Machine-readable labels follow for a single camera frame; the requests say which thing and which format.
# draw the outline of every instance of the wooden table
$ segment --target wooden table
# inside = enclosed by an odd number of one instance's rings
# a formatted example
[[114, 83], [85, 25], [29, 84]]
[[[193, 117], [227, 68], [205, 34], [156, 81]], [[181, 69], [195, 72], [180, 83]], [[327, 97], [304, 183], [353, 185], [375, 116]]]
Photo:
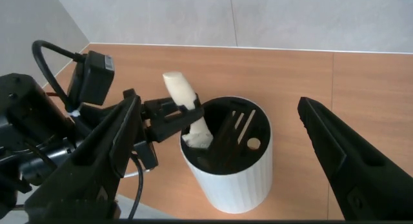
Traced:
[[[201, 102], [241, 96], [256, 102], [270, 117], [272, 189], [260, 206], [244, 214], [222, 213], [207, 201], [184, 162], [176, 135], [155, 145], [159, 166], [145, 174], [141, 202], [177, 218], [343, 218], [299, 120], [301, 96], [332, 108], [413, 174], [412, 55], [128, 45], [90, 45], [88, 49], [114, 58], [116, 75], [106, 106], [122, 100], [122, 91], [128, 88], [134, 88], [143, 100], [166, 97], [162, 73], [178, 70]], [[72, 71], [70, 65], [58, 75], [63, 87], [68, 86]], [[135, 170], [129, 164], [128, 172]], [[118, 192], [133, 199], [136, 189], [137, 178], [126, 178]]]

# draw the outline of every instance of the black cable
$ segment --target black cable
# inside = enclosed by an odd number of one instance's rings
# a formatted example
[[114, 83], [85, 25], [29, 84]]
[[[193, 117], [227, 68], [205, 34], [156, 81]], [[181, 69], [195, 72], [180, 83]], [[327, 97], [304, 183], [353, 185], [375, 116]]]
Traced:
[[65, 91], [63, 91], [63, 89], [57, 82], [56, 78], [54, 77], [53, 73], [50, 71], [45, 61], [45, 57], [43, 56], [43, 53], [41, 51], [42, 47], [45, 47], [61, 55], [69, 57], [70, 59], [73, 59], [76, 62], [83, 61], [84, 57], [81, 54], [71, 53], [65, 49], [62, 49], [56, 45], [53, 45], [52, 43], [48, 43], [43, 40], [37, 40], [32, 44], [32, 53], [33, 53], [33, 56], [34, 56], [34, 59], [37, 65], [40, 68], [40, 71], [42, 71], [43, 75], [46, 77], [46, 80], [49, 82], [50, 86], [55, 90], [56, 94], [60, 97], [62, 102], [65, 104], [66, 111], [71, 112], [77, 107], [73, 107], [71, 100], [69, 100], [69, 97], [66, 95]]
[[13, 210], [19, 210], [19, 211], [24, 211], [25, 210], [25, 205], [21, 204], [21, 205], [16, 205]]
[[32, 146], [31, 144], [25, 142], [26, 147], [31, 150], [35, 155], [39, 156], [43, 162], [46, 163], [52, 170], [57, 168], [57, 165], [40, 149], [37, 147]]
[[136, 213], [137, 205], [141, 200], [142, 189], [143, 189], [143, 169], [141, 163], [137, 159], [137, 155], [131, 154], [130, 159], [136, 164], [137, 171], [139, 172], [139, 185], [137, 187], [136, 198], [134, 204], [132, 205], [132, 209], [130, 210], [128, 219], [133, 219]]

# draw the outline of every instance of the round hole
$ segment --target round hole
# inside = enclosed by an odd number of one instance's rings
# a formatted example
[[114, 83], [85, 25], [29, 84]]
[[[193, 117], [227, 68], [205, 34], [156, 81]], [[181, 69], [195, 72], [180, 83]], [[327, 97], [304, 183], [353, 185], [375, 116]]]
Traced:
[[252, 137], [252, 138], [248, 139], [248, 141], [247, 141], [247, 146], [251, 150], [257, 150], [259, 148], [260, 144], [261, 144], [261, 142], [256, 137]]

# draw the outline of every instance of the screw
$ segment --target screw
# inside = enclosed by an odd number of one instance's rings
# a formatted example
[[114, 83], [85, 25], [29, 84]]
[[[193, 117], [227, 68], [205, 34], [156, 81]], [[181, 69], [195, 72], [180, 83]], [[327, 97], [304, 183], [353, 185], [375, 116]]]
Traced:
[[9, 93], [9, 94], [8, 94], [8, 97], [9, 97], [10, 99], [16, 99], [16, 98], [17, 98], [17, 94], [15, 94], [14, 92], [12, 92], [12, 93]]

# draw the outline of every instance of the robotic arm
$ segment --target robotic arm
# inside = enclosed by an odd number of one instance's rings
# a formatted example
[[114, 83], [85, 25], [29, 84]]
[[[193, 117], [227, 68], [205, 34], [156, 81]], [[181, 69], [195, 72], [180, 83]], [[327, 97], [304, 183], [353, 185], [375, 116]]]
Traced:
[[[77, 62], [68, 95], [41, 47]], [[158, 164], [152, 142], [186, 128], [203, 109], [188, 111], [170, 97], [142, 103], [133, 90], [112, 107], [86, 105], [103, 104], [114, 77], [112, 58], [93, 51], [73, 54], [44, 41], [33, 43], [32, 50], [71, 119], [30, 76], [0, 77], [0, 216], [15, 207], [16, 191], [28, 192], [33, 184], [41, 186], [24, 205], [30, 222], [118, 218], [114, 199], [132, 159], [139, 171], [133, 217], [142, 192], [140, 162], [147, 170]], [[177, 110], [181, 113], [169, 115]], [[302, 97], [298, 113], [346, 220], [413, 219], [412, 177], [321, 103]]]

